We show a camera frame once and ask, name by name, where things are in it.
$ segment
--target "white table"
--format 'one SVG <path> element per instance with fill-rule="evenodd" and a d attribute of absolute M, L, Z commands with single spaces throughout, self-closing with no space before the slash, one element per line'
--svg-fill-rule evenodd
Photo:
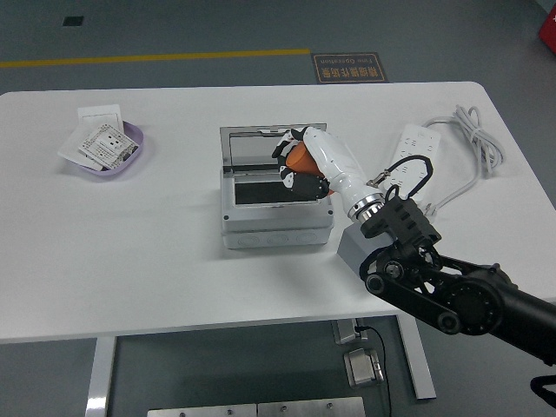
<path fill-rule="evenodd" d="M 99 178 L 56 151 L 78 107 L 118 103 L 145 134 L 119 176 Z M 115 336 L 397 314 L 336 254 L 350 224 L 318 247 L 228 250 L 221 238 L 222 126 L 325 122 L 368 177 L 406 123 L 480 108 L 506 149 L 494 178 L 434 221 L 443 255 L 499 262 L 520 289 L 556 301 L 556 215 L 476 83 L 17 92 L 0 96 L 0 342 Z M 473 176 L 453 131 L 435 166 L 437 201 Z"/>

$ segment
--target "white paper card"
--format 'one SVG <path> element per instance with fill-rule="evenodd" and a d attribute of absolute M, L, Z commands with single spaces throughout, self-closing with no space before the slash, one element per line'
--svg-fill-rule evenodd
<path fill-rule="evenodd" d="M 101 171 L 103 166 L 93 159 L 88 158 L 85 154 L 79 152 L 79 145 L 89 137 L 90 128 L 84 124 L 79 124 L 69 136 L 68 140 L 58 150 L 58 155 L 84 167 Z"/>
<path fill-rule="evenodd" d="M 119 104 L 80 107 L 77 109 L 77 116 L 79 123 L 89 126 L 91 130 L 98 128 L 101 124 L 109 124 L 114 129 L 123 132 L 122 112 Z"/>

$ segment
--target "purple bowl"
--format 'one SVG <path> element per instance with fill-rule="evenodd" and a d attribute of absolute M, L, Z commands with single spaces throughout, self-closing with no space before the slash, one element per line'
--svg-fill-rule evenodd
<path fill-rule="evenodd" d="M 117 168 L 107 169 L 105 171 L 97 171 L 95 169 L 84 167 L 83 165 L 77 164 L 77 166 L 81 169 L 84 169 L 87 172 L 90 172 L 91 174 L 100 175 L 100 176 L 115 175 L 118 172 L 121 172 L 122 170 L 126 169 L 141 153 L 143 137 L 142 137 L 142 132 L 138 127 L 127 122 L 123 122 L 123 133 L 125 133 L 127 137 L 132 139 L 133 142 L 137 143 L 137 149 L 133 154 L 131 154 L 131 156 L 128 159 L 122 162 Z"/>

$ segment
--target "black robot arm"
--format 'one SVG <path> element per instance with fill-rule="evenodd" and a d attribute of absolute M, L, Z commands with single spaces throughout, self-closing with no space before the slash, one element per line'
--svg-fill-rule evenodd
<path fill-rule="evenodd" d="M 474 265 L 439 255 L 440 240 L 413 200 L 396 196 L 368 219 L 367 238 L 396 240 L 361 264 L 367 290 L 446 334 L 492 334 L 556 363 L 556 307 L 520 291 L 500 265 Z"/>

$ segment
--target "table leg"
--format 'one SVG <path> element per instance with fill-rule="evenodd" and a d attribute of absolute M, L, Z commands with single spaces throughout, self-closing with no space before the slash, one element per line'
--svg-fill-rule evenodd
<path fill-rule="evenodd" d="M 116 337 L 96 339 L 85 417 L 106 417 L 115 351 Z"/>
<path fill-rule="evenodd" d="M 433 378 L 420 340 L 417 322 L 409 314 L 397 314 L 401 340 L 406 350 L 407 364 L 413 380 L 417 400 L 436 398 Z"/>

